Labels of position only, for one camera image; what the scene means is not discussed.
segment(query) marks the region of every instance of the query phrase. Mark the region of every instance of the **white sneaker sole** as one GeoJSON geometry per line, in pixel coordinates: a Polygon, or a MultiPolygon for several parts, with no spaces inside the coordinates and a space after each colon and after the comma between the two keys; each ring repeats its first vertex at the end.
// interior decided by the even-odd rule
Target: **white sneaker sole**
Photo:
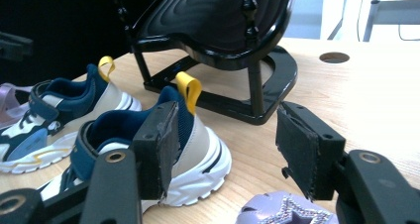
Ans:
{"type": "MultiPolygon", "coordinates": [[[[122,101],[115,109],[119,110],[127,108],[129,110],[140,111],[142,106],[137,99],[132,98],[130,95],[125,93],[122,101]]],[[[46,168],[55,164],[70,155],[77,133],[78,130],[65,134],[54,143],[27,154],[25,157],[18,160],[0,163],[0,171],[18,174],[35,171],[38,168],[46,168]]]]}
{"type": "Polygon", "coordinates": [[[143,212],[157,204],[191,205],[196,203],[199,198],[208,197],[212,191],[218,190],[222,186],[225,176],[231,170],[231,153],[226,144],[211,129],[206,129],[210,135],[210,146],[203,161],[172,179],[166,199],[162,201],[142,200],[143,212]]]}

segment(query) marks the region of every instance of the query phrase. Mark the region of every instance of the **velcro strap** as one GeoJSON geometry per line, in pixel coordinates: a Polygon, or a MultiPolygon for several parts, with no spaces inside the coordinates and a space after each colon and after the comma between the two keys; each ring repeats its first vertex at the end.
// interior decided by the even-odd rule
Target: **velcro strap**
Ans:
{"type": "Polygon", "coordinates": [[[71,167],[76,173],[76,176],[83,181],[92,177],[93,168],[98,157],[95,149],[90,147],[87,142],[83,142],[86,139],[87,126],[90,125],[91,123],[86,123],[79,130],[74,149],[70,154],[71,167]]]}
{"type": "Polygon", "coordinates": [[[56,108],[52,107],[41,98],[41,87],[45,85],[46,83],[44,82],[37,84],[36,87],[34,87],[29,97],[29,106],[31,112],[41,116],[48,122],[52,122],[56,117],[58,117],[59,112],[56,108]]]}

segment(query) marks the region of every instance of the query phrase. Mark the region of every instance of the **yellow pull tab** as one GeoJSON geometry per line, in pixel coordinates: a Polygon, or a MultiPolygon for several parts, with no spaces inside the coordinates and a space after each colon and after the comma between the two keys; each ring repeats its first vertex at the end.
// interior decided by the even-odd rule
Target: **yellow pull tab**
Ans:
{"type": "Polygon", "coordinates": [[[105,81],[109,82],[110,80],[109,74],[111,74],[111,72],[114,71],[114,69],[115,69],[115,63],[114,63],[114,60],[110,56],[104,56],[103,58],[99,60],[99,64],[98,64],[99,75],[101,75],[101,77],[105,81]],[[111,66],[109,67],[108,73],[105,75],[104,72],[102,72],[102,70],[100,69],[100,67],[107,63],[110,63],[111,66]]]}
{"type": "Polygon", "coordinates": [[[195,115],[195,105],[201,93],[201,82],[186,72],[179,72],[176,75],[176,84],[185,99],[188,111],[195,115]]]}

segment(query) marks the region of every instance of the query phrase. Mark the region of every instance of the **stand base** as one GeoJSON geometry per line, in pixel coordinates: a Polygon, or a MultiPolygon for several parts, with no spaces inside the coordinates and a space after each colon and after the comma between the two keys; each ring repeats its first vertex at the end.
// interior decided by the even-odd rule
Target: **stand base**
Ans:
{"type": "MultiPolygon", "coordinates": [[[[262,86],[261,114],[253,113],[253,104],[261,101],[237,100],[223,95],[202,91],[198,98],[199,107],[232,117],[253,125],[264,124],[277,108],[280,101],[288,94],[294,86],[297,77],[297,64],[293,57],[282,47],[275,47],[271,53],[263,59],[273,69],[273,74],[262,86]]],[[[184,57],[176,63],[152,76],[149,82],[145,82],[145,89],[160,92],[165,86],[176,87],[171,81],[180,71],[187,71],[199,62],[190,56],[184,57]]]]}

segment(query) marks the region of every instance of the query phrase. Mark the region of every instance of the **shoe upper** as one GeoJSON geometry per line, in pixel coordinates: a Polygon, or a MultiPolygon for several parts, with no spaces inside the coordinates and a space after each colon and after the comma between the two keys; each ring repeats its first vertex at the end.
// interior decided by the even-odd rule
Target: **shoe upper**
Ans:
{"type": "Polygon", "coordinates": [[[108,84],[97,66],[90,64],[84,81],[57,78],[35,85],[29,111],[13,126],[0,130],[0,161],[14,161],[45,147],[48,138],[67,123],[90,113],[108,84]]]}
{"type": "Polygon", "coordinates": [[[178,103],[180,153],[173,166],[172,177],[196,166],[207,153],[209,135],[199,118],[188,111],[182,95],[167,86],[161,91],[157,104],[148,110],[109,111],[95,121],[84,124],[79,130],[75,148],[70,154],[70,167],[59,178],[59,183],[53,180],[40,188],[43,199],[88,180],[92,176],[99,155],[117,148],[128,148],[152,110],[168,101],[178,103]]]}

